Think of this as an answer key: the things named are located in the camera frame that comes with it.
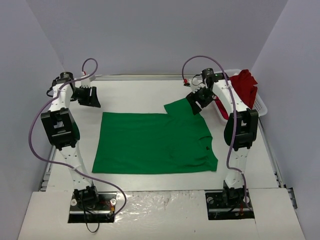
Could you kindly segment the green t shirt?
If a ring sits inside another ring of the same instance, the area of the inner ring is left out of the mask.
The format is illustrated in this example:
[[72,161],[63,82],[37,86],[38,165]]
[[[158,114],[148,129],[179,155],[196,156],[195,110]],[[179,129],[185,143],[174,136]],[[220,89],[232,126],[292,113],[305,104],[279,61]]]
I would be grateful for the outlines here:
[[165,113],[104,112],[92,172],[160,175],[215,172],[212,134],[185,98]]

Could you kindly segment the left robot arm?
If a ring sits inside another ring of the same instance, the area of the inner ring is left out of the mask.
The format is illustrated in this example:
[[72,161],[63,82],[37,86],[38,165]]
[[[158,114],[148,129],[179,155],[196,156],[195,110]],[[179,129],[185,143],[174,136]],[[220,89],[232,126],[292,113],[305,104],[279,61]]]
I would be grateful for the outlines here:
[[80,153],[80,131],[70,111],[72,100],[81,106],[100,108],[97,88],[85,79],[79,87],[72,82],[71,72],[62,72],[52,82],[53,97],[47,112],[40,115],[48,140],[60,152],[65,162],[70,165],[73,181],[73,200],[79,207],[95,209],[101,203],[93,180],[87,177],[87,170]]

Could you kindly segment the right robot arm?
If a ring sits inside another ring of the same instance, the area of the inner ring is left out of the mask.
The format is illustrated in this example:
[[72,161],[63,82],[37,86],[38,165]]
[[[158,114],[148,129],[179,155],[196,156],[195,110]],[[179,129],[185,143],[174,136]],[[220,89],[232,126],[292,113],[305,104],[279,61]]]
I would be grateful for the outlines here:
[[246,182],[243,174],[246,168],[248,152],[257,138],[258,111],[253,108],[258,92],[257,82],[245,69],[229,77],[206,68],[196,78],[184,79],[191,93],[186,96],[192,113],[197,115],[211,102],[220,105],[228,115],[223,132],[225,143],[229,146],[226,166],[228,173],[223,182],[222,202],[229,207],[243,199]]

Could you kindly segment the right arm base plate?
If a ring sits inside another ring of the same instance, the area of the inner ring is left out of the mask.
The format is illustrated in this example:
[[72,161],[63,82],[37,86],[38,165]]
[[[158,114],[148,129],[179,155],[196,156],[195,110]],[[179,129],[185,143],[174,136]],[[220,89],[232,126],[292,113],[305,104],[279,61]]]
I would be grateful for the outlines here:
[[254,219],[255,214],[245,204],[244,195],[232,193],[231,198],[222,190],[205,191],[207,217],[210,221]]

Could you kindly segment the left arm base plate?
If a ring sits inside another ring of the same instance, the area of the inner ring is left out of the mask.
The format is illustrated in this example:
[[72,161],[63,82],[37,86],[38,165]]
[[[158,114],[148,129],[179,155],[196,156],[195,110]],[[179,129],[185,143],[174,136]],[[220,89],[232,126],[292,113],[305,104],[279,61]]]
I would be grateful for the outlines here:
[[100,192],[98,203],[93,206],[85,206],[85,215],[80,203],[75,199],[74,195],[70,201],[68,223],[113,223],[115,220],[115,206],[117,204],[116,192]]

